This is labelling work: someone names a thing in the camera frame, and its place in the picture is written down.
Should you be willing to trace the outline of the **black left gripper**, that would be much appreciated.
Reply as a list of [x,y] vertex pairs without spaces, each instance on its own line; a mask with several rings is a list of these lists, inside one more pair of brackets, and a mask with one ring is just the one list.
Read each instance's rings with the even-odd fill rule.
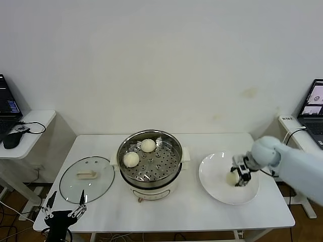
[[47,200],[45,206],[41,207],[42,212],[45,214],[45,224],[51,228],[69,228],[76,223],[76,217],[81,217],[87,210],[85,205],[85,192],[81,193],[79,204],[76,209],[53,211],[53,204],[55,202],[57,191]]

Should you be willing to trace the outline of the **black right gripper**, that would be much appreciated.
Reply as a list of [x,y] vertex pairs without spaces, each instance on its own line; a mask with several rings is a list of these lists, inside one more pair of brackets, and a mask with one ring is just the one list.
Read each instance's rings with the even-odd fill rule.
[[246,186],[251,180],[251,172],[254,172],[254,160],[251,156],[243,156],[243,162],[245,165],[230,168],[231,173],[237,173],[239,176],[238,181],[235,183],[236,187]]

